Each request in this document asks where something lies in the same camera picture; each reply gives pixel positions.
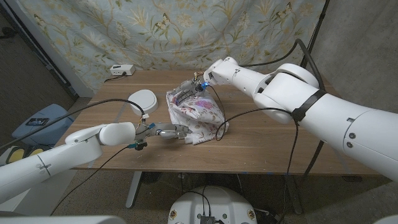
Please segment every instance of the floral curtain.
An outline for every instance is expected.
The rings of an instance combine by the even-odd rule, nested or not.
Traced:
[[[325,0],[19,0],[86,86],[114,64],[205,70],[219,58],[260,63],[309,43]],[[297,49],[284,62],[299,63]],[[271,71],[280,64],[258,67]]]

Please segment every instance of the white round lid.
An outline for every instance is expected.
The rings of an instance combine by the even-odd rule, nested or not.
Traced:
[[[145,112],[145,114],[150,114],[154,112],[157,107],[157,98],[155,93],[150,90],[139,90],[129,96],[129,101],[137,103]],[[141,111],[134,105],[130,105],[133,112],[141,116]]]

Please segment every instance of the small white box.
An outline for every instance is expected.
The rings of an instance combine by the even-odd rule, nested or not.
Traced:
[[[132,75],[136,71],[133,65],[112,65],[111,73],[112,75],[122,75],[126,72],[126,75]]]

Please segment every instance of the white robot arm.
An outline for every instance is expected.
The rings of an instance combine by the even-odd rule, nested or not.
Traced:
[[[0,167],[0,203],[22,193],[33,185],[61,171],[99,158],[101,145],[132,144],[137,150],[147,146],[148,136],[184,138],[191,131],[186,126],[159,123],[138,126],[130,122],[102,124],[82,129],[65,139],[62,146]]]
[[[227,57],[215,62],[203,79],[234,85],[281,123],[293,117],[307,131],[364,165],[398,181],[398,114],[359,106],[318,89],[317,79],[297,65],[283,64],[267,75],[240,67]]]

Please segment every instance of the table top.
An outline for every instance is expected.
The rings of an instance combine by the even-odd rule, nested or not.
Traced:
[[[90,103],[110,98],[127,99],[132,93],[148,89],[155,93],[159,107],[150,114],[147,123],[169,123],[166,91],[193,78],[194,71],[136,71],[131,77],[106,82]],[[338,96],[329,83],[326,90]],[[253,100],[233,86],[215,86],[223,102],[226,117],[257,108]],[[81,112],[58,144],[80,129],[99,124],[126,122],[136,124],[139,116],[123,102],[109,102]],[[221,141],[208,141],[196,146],[184,140],[164,140],[160,136],[147,138],[148,146],[141,151],[125,149],[111,159],[103,169],[142,170],[159,172],[222,172],[244,174],[284,174],[295,136],[294,122],[280,124],[262,111],[249,113],[229,122]],[[293,154],[291,174],[303,174],[319,140],[299,128]],[[91,164],[77,169],[97,169],[124,146],[103,146],[103,155]],[[325,144],[310,174],[318,175],[378,175],[376,171],[338,153]]]

